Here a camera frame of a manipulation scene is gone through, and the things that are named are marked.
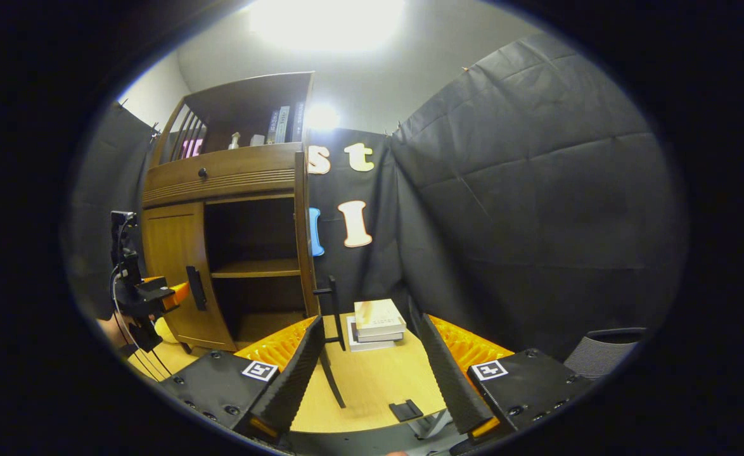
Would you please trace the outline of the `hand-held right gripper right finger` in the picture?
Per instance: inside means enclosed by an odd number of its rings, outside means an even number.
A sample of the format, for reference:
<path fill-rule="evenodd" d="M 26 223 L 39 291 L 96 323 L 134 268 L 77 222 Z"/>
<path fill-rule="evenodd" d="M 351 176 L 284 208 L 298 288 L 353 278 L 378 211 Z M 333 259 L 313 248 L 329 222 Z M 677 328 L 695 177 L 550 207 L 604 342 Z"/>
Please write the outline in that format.
<path fill-rule="evenodd" d="M 546 421 L 593 384 L 540 350 L 514 352 L 427 313 L 418 336 L 451 420 L 473 444 Z"/>

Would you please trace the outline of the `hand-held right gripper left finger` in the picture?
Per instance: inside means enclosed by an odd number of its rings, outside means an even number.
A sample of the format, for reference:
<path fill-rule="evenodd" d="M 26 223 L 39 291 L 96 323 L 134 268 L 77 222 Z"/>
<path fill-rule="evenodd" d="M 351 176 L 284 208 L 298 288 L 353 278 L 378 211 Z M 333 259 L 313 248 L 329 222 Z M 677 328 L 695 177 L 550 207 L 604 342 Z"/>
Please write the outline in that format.
<path fill-rule="evenodd" d="M 216 426 L 277 441 L 293 424 L 325 339 L 323 318 L 309 317 L 235 354 L 211 350 L 158 385 Z"/>

